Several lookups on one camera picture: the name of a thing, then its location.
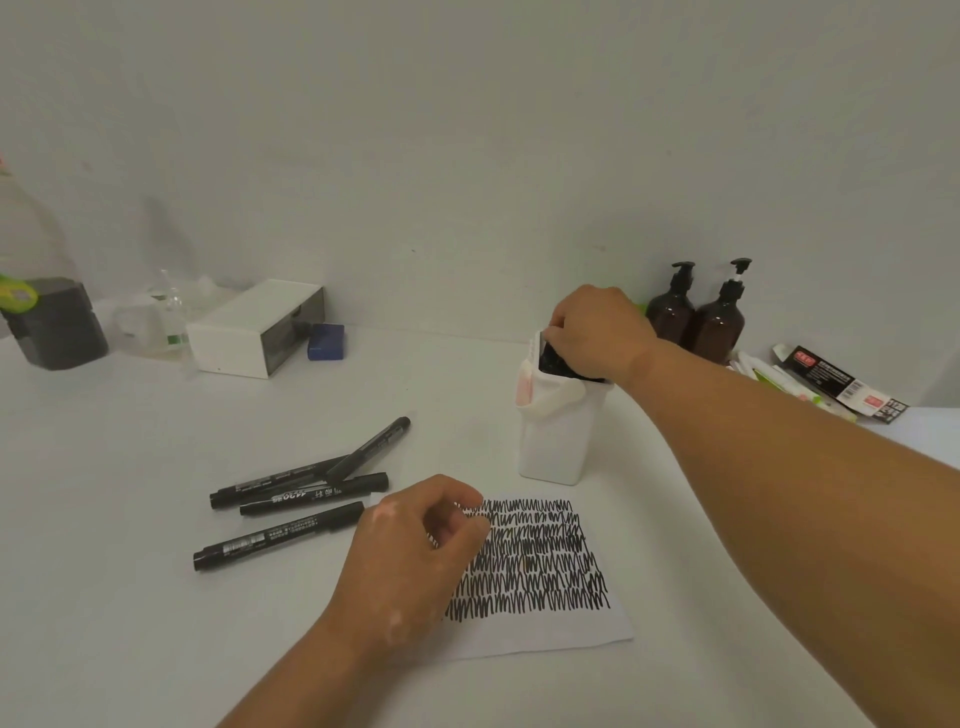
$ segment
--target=white pen holder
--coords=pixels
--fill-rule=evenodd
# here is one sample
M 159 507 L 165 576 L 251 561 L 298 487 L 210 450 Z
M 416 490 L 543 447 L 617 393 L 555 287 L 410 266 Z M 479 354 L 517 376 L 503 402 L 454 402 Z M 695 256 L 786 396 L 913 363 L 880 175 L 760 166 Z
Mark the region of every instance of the white pen holder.
M 593 420 L 613 385 L 541 372 L 541 351 L 538 332 L 516 383 L 521 418 L 518 470 L 523 477 L 576 485 L 587 459 Z

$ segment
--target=ink scribble pattern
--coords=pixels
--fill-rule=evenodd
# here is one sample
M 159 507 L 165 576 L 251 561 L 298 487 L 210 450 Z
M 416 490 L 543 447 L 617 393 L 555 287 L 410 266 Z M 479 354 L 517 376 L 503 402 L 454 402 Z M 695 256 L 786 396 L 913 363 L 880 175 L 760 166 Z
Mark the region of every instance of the ink scribble pattern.
M 446 608 L 447 619 L 611 608 L 569 500 L 485 500 L 466 512 L 486 516 L 492 528 Z

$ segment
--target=blue object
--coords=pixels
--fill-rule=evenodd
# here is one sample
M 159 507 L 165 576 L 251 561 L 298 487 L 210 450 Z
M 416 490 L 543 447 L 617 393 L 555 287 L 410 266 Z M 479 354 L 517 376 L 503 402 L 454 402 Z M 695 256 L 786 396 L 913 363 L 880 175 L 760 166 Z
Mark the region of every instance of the blue object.
M 310 361 L 330 361 L 344 358 L 344 325 L 314 324 L 306 347 Z

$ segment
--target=amber bottle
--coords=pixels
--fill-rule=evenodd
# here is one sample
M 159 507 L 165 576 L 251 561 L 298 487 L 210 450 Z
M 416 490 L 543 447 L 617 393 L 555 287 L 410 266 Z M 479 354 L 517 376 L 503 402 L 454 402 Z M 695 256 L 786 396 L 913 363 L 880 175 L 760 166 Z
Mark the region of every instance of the amber bottle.
M 736 275 L 723 284 L 716 301 L 705 303 L 693 314 L 684 333 L 684 349 L 717 364 L 726 364 L 730 360 L 746 323 L 736 302 L 743 296 L 742 276 L 751 263 L 748 257 L 731 261 L 736 267 Z
M 693 318 L 693 303 L 686 297 L 686 292 L 693 285 L 693 265 L 689 260 L 674 263 L 673 267 L 680 270 L 670 280 L 670 290 L 647 304 L 647 318 L 657 336 L 674 344 L 680 343 Z

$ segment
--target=marker pen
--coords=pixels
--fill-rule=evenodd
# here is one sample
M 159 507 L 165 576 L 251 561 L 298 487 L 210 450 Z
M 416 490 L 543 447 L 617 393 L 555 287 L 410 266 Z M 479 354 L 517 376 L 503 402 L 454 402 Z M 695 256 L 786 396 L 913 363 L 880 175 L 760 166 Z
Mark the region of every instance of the marker pen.
M 257 516 L 261 513 L 284 511 L 288 508 L 298 508 L 304 505 L 333 500 L 338 497 L 368 496 L 373 492 L 384 493 L 390 489 L 390 478 L 386 473 L 359 475 L 336 485 L 327 485 L 325 482 L 298 488 L 295 491 L 277 493 L 275 496 L 264 497 L 240 506 L 241 516 Z
M 370 460 L 378 452 L 398 439 L 404 432 L 410 429 L 410 418 L 401 417 L 387 427 L 378 432 L 370 441 L 361 445 L 351 454 L 334 465 L 326 472 L 326 482 L 329 484 L 339 483 L 353 475 L 354 471 L 361 465 Z
M 262 551 L 270 546 L 292 541 L 300 536 L 320 531 L 335 531 L 354 525 L 363 515 L 363 503 L 359 500 L 354 503 L 332 508 L 329 511 L 315 513 L 305 519 L 290 521 L 283 525 L 257 531 L 239 539 L 224 541 L 216 546 L 208 546 L 193 555 L 193 570 L 206 571 L 215 569 L 223 564 L 229 564 L 237 559 Z
M 301 488 L 309 483 L 320 480 L 330 468 L 337 465 L 347 456 L 335 457 L 331 460 L 322 460 L 312 465 L 304 465 L 293 470 L 275 473 L 265 477 L 248 480 L 245 483 L 221 488 L 210 494 L 210 507 L 229 508 L 230 506 L 249 500 L 252 496 L 262 496 L 277 488 Z

